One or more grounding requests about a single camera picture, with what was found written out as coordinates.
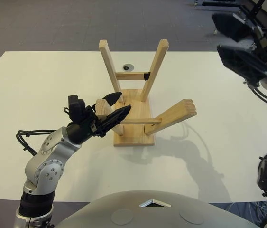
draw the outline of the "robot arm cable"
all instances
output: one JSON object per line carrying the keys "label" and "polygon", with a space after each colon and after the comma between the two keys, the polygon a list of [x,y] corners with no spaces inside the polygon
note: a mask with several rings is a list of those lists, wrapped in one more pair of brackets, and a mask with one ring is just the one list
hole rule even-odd
{"label": "robot arm cable", "polygon": [[44,135],[44,134],[51,134],[55,130],[33,130],[33,131],[23,131],[19,130],[18,133],[16,134],[16,138],[19,141],[19,143],[24,147],[24,150],[29,151],[32,156],[35,156],[37,152],[32,149],[28,143],[24,140],[23,135],[26,137],[30,137],[31,135]]}
{"label": "robot arm cable", "polygon": [[261,99],[262,101],[264,101],[266,104],[267,104],[267,100],[265,100],[260,94],[258,94],[257,92],[256,92],[256,90],[255,89],[252,89],[251,90],[259,99]]}

